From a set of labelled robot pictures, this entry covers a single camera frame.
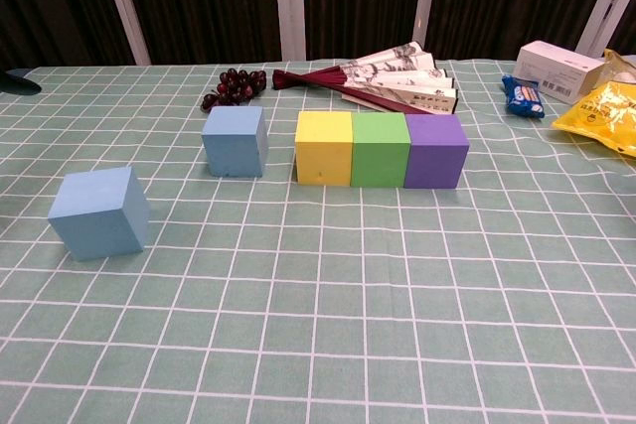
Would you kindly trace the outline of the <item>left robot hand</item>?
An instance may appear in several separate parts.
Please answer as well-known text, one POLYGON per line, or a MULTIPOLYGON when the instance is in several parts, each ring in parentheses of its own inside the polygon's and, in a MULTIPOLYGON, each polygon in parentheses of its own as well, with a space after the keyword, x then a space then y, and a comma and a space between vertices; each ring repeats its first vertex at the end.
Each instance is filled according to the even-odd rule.
POLYGON ((42 88, 34 81, 26 78, 30 69, 14 69, 0 73, 0 90, 15 95, 36 95, 42 88))

